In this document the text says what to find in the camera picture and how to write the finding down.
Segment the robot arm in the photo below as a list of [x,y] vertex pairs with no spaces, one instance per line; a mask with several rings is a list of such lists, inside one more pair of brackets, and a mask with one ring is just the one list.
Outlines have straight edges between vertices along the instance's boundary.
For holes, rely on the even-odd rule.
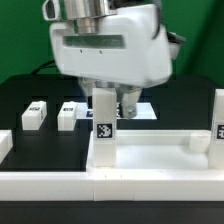
[[62,74],[79,77],[89,99],[96,87],[116,88],[121,116],[136,116],[142,88],[166,82],[185,40],[161,24],[161,1],[47,0],[44,18]]

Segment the white post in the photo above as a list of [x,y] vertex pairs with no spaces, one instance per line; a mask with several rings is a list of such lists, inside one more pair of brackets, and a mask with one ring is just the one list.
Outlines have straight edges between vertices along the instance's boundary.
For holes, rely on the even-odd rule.
[[116,163],[117,95],[113,88],[93,89],[93,165]]
[[224,90],[221,89],[215,94],[208,160],[209,168],[224,169]]

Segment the white platform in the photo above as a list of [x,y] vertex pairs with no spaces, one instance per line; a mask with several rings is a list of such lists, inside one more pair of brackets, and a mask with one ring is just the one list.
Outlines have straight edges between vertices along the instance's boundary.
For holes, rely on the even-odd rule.
[[2,172],[0,200],[223,201],[224,170],[189,150],[191,132],[118,131],[114,169],[92,167],[90,147],[86,172]]

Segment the black tabletop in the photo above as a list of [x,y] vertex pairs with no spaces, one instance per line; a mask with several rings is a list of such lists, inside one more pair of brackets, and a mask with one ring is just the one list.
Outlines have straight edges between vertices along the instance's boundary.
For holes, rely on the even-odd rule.
[[[204,77],[173,76],[145,89],[158,120],[118,120],[118,129],[206,129],[211,127],[218,85]],[[21,116],[32,101],[47,102],[39,131],[23,131]],[[59,132],[57,115],[64,102],[84,102],[77,79],[60,75],[14,76],[0,85],[0,130],[13,132],[14,147],[0,171],[85,171],[91,120],[78,120],[74,131]]]
[[[119,120],[118,129],[210,129],[216,88],[204,77],[173,76],[142,93],[158,120]],[[39,131],[22,131],[22,113],[39,100],[47,102],[47,119]],[[91,120],[78,120],[73,132],[57,131],[57,114],[71,100],[85,101],[71,77],[21,75],[1,84],[0,129],[12,130],[14,147],[0,170],[85,171]],[[0,202],[0,223],[223,224],[224,202]]]

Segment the white block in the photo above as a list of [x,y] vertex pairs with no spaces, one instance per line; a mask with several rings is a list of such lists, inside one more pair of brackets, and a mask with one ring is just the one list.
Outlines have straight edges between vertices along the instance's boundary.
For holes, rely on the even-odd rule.
[[224,90],[217,89],[213,110],[209,168],[224,169]]
[[58,114],[58,131],[73,131],[76,123],[77,103],[65,102]]
[[206,153],[210,144],[210,131],[195,131],[190,136],[190,150],[196,153]]
[[113,167],[116,162],[115,89],[93,89],[93,164],[95,167]]
[[9,130],[0,130],[0,163],[7,156],[12,146],[12,132]]
[[44,101],[32,102],[22,115],[23,130],[36,131],[40,129],[47,115],[47,105]]

